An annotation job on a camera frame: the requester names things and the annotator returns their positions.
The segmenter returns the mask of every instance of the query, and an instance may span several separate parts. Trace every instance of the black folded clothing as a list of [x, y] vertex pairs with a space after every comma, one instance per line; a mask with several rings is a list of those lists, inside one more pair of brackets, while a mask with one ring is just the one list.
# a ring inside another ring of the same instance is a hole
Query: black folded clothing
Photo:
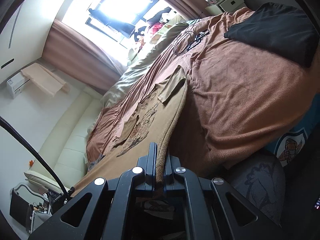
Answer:
[[319, 43], [319, 34], [301, 9], [271, 2], [232, 25], [224, 37], [274, 52], [303, 67], [310, 67]]

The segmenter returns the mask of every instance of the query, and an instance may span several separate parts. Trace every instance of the silver screw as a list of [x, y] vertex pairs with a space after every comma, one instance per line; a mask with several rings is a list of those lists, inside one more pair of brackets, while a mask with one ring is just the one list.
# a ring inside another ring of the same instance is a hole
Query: silver screw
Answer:
[[132, 172], [135, 174], [139, 174], [139, 173], [143, 172], [143, 169], [141, 167], [134, 167], [132, 169]]
[[97, 178], [97, 179], [94, 180], [94, 183], [96, 185], [98, 185], [98, 186], [102, 185], [104, 183], [104, 179], [103, 178]]
[[222, 178], [215, 178], [213, 180], [213, 183], [214, 184], [217, 184], [217, 185], [222, 185], [224, 183], [223, 179]]
[[184, 167], [178, 167], [178, 168], [176, 168], [176, 172], [177, 172], [177, 173], [180, 173], [180, 174], [185, 173], [185, 172], [186, 172], [186, 168], [184, 168]]

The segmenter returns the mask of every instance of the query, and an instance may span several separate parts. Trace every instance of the nightstand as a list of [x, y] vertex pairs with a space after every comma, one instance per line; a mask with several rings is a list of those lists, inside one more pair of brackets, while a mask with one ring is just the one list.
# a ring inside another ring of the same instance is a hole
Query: nightstand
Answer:
[[235, 12], [242, 7], [246, 7], [244, 0], [220, 0], [216, 4], [208, 6], [206, 10], [215, 16], [224, 12]]

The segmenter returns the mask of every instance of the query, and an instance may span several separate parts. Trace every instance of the pink blanket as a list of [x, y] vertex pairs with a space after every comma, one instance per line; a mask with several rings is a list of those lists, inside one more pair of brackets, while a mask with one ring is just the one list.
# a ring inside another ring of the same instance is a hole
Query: pink blanket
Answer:
[[[87, 144], [88, 160], [108, 154], [138, 102], [177, 65], [187, 76], [188, 95], [169, 150], [198, 175], [210, 174], [217, 164], [229, 168], [293, 127], [317, 92], [319, 51], [313, 65], [304, 69], [276, 54], [223, 37], [228, 27], [252, 13], [242, 8], [201, 20], [193, 31], [208, 29], [210, 34], [181, 56], [172, 52], [174, 41], [123, 100], [103, 109]], [[185, 35], [178, 49], [187, 42]]]

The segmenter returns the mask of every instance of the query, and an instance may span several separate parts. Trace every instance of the wire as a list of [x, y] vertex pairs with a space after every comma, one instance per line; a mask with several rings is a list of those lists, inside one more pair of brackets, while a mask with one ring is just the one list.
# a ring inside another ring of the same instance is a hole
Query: wire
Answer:
[[44, 159], [36, 152], [35, 149], [5, 120], [0, 116], [0, 126], [3, 127], [8, 133], [10, 133], [19, 143], [21, 143], [41, 164], [44, 168], [50, 173], [50, 175], [55, 179], [59, 184], [65, 198], [69, 201], [71, 198], [67, 193], [63, 183], [51, 169], [51, 167], [44, 161]]
[[[195, 37], [196, 37], [196, 34], [191, 31], [192, 28], [195, 26], [195, 24], [197, 22], [199, 22], [198, 20], [200, 20], [201, 18], [201, 15], [202, 15], [202, 12], [199, 14], [198, 18], [195, 20], [195, 22], [193, 23], [193, 25], [191, 25], [191, 28], [189, 28], [190, 30], [187, 30], [187, 31], [184, 31], [183, 35], [177, 39], [176, 43], [174, 44], [173, 46], [173, 49], [172, 49], [172, 52], [174, 53], [174, 55], [177, 55], [177, 56], [180, 56], [182, 54], [184, 54], [188, 48], [190, 47], [190, 45], [194, 42], [195, 40]], [[190, 41], [188, 42], [188, 44], [185, 46], [185, 48], [181, 51], [181, 52], [177, 52], [177, 46], [179, 45], [179, 43], [181, 42], [181, 40], [185, 37], [185, 35], [189, 35], [190, 37]]]

